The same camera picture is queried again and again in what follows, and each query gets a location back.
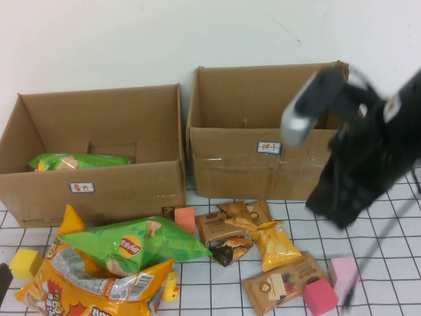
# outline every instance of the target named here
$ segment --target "pink sponge block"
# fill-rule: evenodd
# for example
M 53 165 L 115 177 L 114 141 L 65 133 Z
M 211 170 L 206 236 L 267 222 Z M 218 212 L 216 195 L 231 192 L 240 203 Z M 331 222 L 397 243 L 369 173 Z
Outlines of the pink sponge block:
M 334 258 L 330 261 L 328 271 L 333 288 L 335 290 L 347 290 L 355 282 L 355 273 L 358 272 L 358 268 L 354 258 Z
M 174 221 L 180 228 L 191 235 L 196 235 L 195 209 L 194 207 L 184 207 L 174 211 Z
M 339 302 L 334 289 L 325 278 L 307 285 L 304 288 L 303 299 L 314 316 L 333 310 Z

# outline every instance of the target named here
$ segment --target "snack wrapper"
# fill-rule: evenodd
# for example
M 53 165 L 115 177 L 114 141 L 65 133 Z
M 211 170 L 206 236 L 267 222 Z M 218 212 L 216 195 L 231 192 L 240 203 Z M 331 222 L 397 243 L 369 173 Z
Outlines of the snack wrapper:
M 120 277 L 169 259 L 187 261 L 212 255 L 192 235 L 159 216 L 91 228 L 60 240 Z
M 224 243 L 210 249 L 213 259 L 227 267 L 243 257 L 254 245 L 253 241 L 244 236 L 232 237 Z
M 257 229 L 244 201 L 218 205 L 218 208 L 227 216 L 226 224 L 245 230 Z
M 57 236 L 84 229 L 68 205 Z M 166 261 L 127 278 L 108 277 L 89 257 L 56 238 L 34 281 L 15 296 L 47 316 L 153 316 L 173 264 Z
M 129 165 L 130 158 L 119 156 L 94 155 L 90 153 L 43 153 L 28 164 L 35 171 L 70 170 L 93 167 Z
M 248 203 L 247 210 L 249 211 L 250 216 L 256 225 L 274 220 L 270 214 L 269 205 L 266 201 L 260 200 L 257 202 Z
M 197 229 L 204 245 L 245 234 L 245 230 L 228 225 L 225 220 L 226 215 L 223 212 L 196 216 Z
M 242 282 L 257 316 L 281 306 L 303 294 L 304 287 L 327 278 L 309 253 L 289 265 L 265 272 Z
M 247 231 L 247 233 L 259 248 L 262 256 L 262 269 L 265 272 L 301 257 L 300 252 L 284 231 L 281 221 L 260 224 L 257 231 Z

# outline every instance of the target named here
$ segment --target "brown biscuit package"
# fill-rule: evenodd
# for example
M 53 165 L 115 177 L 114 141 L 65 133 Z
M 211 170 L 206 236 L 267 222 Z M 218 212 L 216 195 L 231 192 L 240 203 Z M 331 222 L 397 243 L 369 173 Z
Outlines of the brown biscuit package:
M 327 278 L 308 252 L 299 261 L 265 272 L 242 282 L 257 316 L 303 294 L 304 287 Z
M 274 220 L 270 214 L 269 205 L 264 200 L 247 204 L 247 210 L 256 225 Z
M 243 229 L 228 225 L 225 220 L 226 216 L 222 212 L 196 216 L 197 229 L 204 245 L 245 234 Z
M 245 230 L 257 230 L 257 226 L 244 201 L 218 205 L 218 208 L 227 216 L 226 224 Z

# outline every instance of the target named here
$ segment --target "green chip bag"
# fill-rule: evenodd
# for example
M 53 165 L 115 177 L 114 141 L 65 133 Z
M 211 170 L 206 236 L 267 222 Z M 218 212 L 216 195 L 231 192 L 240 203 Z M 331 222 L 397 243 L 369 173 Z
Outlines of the green chip bag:
M 198 239 L 159 216 L 91 228 L 60 239 L 120 277 L 169 259 L 187 261 L 212 255 Z
M 90 153 L 43 153 L 28 164 L 36 171 L 66 170 L 129 165 L 130 158 Z

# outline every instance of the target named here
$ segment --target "yellow foam cube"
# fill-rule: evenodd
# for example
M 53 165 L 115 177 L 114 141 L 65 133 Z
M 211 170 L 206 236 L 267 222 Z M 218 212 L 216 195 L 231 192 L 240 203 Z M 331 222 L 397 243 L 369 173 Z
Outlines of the yellow foam cube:
M 16 278 L 32 280 L 42 264 L 42 256 L 36 250 L 19 249 L 9 265 Z

